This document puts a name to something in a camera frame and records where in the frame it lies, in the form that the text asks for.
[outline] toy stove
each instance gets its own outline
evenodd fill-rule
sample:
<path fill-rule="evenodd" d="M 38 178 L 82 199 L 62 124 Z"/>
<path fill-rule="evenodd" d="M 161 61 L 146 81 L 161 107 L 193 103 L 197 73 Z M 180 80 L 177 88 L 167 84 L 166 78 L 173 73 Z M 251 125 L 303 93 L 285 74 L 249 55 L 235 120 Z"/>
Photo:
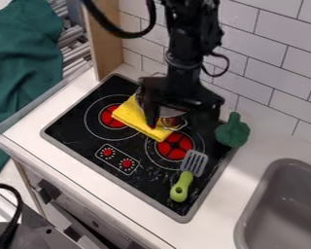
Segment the toy stove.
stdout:
<path fill-rule="evenodd" d="M 137 89 L 136 84 L 114 75 L 48 125 L 42 136 L 154 208 L 186 223 L 224 170 L 221 165 L 230 148 L 216 142 L 214 135 L 221 123 L 186 126 L 164 142 L 156 142 L 112 118 L 112 112 Z M 209 161 L 203 175 L 191 183 L 188 199 L 177 203 L 169 192 L 191 149 L 207 154 Z"/>

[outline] yellow sponge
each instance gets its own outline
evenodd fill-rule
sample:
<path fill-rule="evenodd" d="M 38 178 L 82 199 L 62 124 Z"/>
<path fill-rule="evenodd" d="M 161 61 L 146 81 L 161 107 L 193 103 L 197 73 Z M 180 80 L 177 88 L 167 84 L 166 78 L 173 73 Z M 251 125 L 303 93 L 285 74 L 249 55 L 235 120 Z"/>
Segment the yellow sponge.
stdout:
<path fill-rule="evenodd" d="M 128 100 L 116 109 L 112 117 L 152 137 L 157 142 L 162 142 L 173 132 L 158 125 L 154 129 L 150 128 L 146 123 L 143 111 L 136 102 L 135 94 L 130 96 Z"/>

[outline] gray spatula head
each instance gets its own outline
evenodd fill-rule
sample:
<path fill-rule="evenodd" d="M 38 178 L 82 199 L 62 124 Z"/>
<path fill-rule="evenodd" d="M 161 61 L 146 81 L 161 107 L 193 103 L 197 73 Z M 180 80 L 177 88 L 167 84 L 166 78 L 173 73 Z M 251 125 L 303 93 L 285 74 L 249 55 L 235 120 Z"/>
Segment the gray spatula head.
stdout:
<path fill-rule="evenodd" d="M 189 171 L 195 177 L 200 177 L 205 169 L 209 157 L 204 153 L 194 150 L 187 151 L 187 154 L 180 165 L 181 171 Z"/>

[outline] sink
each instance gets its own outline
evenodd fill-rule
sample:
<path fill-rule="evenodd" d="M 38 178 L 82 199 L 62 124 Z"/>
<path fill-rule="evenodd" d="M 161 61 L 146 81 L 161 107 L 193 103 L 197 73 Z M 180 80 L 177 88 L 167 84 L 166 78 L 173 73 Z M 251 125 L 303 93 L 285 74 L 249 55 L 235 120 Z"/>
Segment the sink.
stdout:
<path fill-rule="evenodd" d="M 273 162 L 236 224 L 234 240 L 239 249 L 311 249 L 311 165 Z"/>

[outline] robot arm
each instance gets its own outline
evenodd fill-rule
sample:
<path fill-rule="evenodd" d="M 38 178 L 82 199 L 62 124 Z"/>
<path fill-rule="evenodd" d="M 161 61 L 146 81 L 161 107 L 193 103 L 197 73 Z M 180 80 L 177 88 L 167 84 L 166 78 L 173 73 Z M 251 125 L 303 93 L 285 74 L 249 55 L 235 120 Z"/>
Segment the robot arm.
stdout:
<path fill-rule="evenodd" d="M 82 0 L 90 13 L 99 23 L 123 39 L 144 36 L 156 24 L 156 5 L 154 0 L 146 0 L 150 23 L 137 33 L 126 32 L 112 24 L 99 11 L 92 0 Z M 162 0 L 165 7 L 167 29 L 170 36 L 166 53 L 168 71 L 166 77 L 141 78 L 141 90 L 138 102 L 144 109 L 147 123 L 155 126 L 162 107 L 175 110 L 207 110 L 213 119 L 219 118 L 220 107 L 224 99 L 205 89 L 199 80 L 203 70 L 211 77 L 222 76 L 229 67 L 224 55 L 214 52 L 220 46 L 223 31 L 218 21 L 220 0 Z M 212 55 L 226 60 L 227 68 L 218 75 L 207 72 L 203 66 L 203 57 Z"/>

